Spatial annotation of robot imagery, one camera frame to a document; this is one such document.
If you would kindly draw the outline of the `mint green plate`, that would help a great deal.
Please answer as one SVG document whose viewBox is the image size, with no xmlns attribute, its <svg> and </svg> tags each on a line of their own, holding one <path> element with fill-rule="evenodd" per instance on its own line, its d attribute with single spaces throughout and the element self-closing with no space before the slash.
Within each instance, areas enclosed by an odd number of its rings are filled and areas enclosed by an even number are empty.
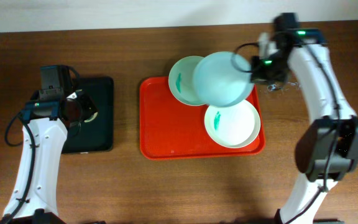
<svg viewBox="0 0 358 224">
<path fill-rule="evenodd" d="M 193 88 L 193 72 L 197 64 L 204 59 L 201 56 L 188 56 L 177 61 L 168 76 L 168 86 L 172 95 L 181 103 L 189 106 L 201 106 Z"/>
</svg>

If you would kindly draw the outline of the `light blue plate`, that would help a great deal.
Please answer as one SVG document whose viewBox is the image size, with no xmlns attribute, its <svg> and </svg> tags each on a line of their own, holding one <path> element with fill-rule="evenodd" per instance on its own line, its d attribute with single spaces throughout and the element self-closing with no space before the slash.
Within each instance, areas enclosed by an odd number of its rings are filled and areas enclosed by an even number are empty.
<svg viewBox="0 0 358 224">
<path fill-rule="evenodd" d="M 197 64 L 193 72 L 193 88 L 202 103 L 229 107 L 250 95 L 254 88 L 250 73 L 235 68 L 233 62 L 241 69 L 250 68 L 246 59 L 233 52 L 216 52 Z"/>
</svg>

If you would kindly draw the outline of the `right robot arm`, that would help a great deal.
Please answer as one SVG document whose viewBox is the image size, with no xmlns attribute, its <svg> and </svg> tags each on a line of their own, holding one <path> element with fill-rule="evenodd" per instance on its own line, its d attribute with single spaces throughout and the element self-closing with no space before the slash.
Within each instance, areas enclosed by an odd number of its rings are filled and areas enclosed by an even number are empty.
<svg viewBox="0 0 358 224">
<path fill-rule="evenodd" d="M 343 95 L 319 29 L 303 29 L 295 13 L 285 12 L 273 20 L 273 35 L 261 34 L 256 45 L 251 82 L 284 84 L 293 73 L 310 120 L 295 148 L 299 176 L 274 222 L 313 223 L 328 192 L 358 165 L 358 116 Z"/>
</svg>

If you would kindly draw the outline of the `white plate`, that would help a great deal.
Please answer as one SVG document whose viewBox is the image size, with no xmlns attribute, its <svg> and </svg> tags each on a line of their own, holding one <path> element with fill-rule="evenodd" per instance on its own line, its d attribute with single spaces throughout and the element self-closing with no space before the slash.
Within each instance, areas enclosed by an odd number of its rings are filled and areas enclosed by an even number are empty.
<svg viewBox="0 0 358 224">
<path fill-rule="evenodd" d="M 223 147 L 237 149 L 256 140 L 262 122 L 254 105 L 242 100 L 226 108 L 208 106 L 204 115 L 204 126 L 214 142 Z"/>
</svg>

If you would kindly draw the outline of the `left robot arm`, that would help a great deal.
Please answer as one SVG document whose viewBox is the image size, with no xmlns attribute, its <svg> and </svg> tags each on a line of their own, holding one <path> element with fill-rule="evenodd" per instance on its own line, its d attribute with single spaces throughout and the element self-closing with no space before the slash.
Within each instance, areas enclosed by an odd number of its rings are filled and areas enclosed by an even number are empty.
<svg viewBox="0 0 358 224">
<path fill-rule="evenodd" d="M 68 130 L 98 115 L 93 100 L 79 88 L 80 74 L 73 67 L 44 66 L 40 74 L 41 89 L 15 115 L 23 125 L 22 155 L 0 223 L 58 217 L 58 168 Z"/>
</svg>

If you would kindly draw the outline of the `green yellow sponge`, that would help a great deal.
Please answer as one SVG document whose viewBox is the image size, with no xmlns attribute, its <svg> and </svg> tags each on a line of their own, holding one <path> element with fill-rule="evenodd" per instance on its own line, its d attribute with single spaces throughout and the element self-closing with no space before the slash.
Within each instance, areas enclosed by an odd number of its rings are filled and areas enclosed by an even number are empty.
<svg viewBox="0 0 358 224">
<path fill-rule="evenodd" d="M 84 120 L 84 123 L 92 122 L 97 116 L 98 116 L 98 112 L 95 112 L 88 119 Z"/>
</svg>

